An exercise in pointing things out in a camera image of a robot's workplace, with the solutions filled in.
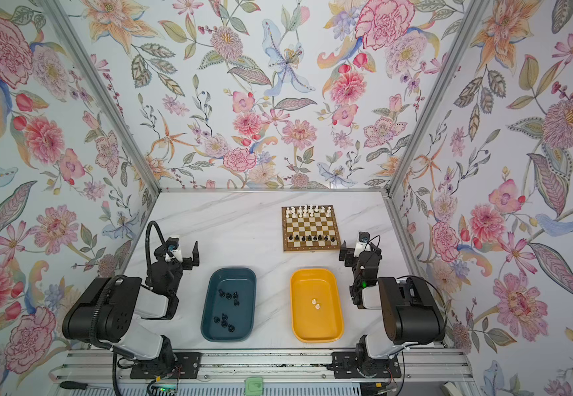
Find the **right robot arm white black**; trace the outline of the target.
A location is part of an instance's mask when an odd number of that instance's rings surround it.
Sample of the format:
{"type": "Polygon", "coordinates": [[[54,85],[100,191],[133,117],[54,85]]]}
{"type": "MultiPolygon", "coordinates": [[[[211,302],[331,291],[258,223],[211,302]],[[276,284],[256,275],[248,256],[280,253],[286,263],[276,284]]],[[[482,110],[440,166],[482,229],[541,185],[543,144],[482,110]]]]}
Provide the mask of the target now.
{"type": "Polygon", "coordinates": [[[421,277],[381,277],[381,249],[370,239],[355,247],[342,244],[339,261],[352,270],[349,286],[352,303],[359,310],[379,310],[382,329],[364,334],[355,347],[353,361],[344,366],[366,378],[390,374],[390,362],[410,346],[441,342],[446,321],[421,277]]]}

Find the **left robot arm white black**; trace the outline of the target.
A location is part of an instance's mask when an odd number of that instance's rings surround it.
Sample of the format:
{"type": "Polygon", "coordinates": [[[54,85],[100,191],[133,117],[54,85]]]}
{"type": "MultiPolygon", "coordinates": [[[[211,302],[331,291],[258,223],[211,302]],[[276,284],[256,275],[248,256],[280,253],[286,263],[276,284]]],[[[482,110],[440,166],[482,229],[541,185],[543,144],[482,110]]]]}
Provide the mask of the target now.
{"type": "Polygon", "coordinates": [[[183,272],[200,265],[199,245],[194,245],[190,257],[183,257],[177,242],[168,239],[155,250],[157,262],[145,280],[125,275],[94,280],[66,314],[65,338],[112,351],[148,375],[164,376],[178,368],[170,339],[141,324],[172,319],[183,272]]]}

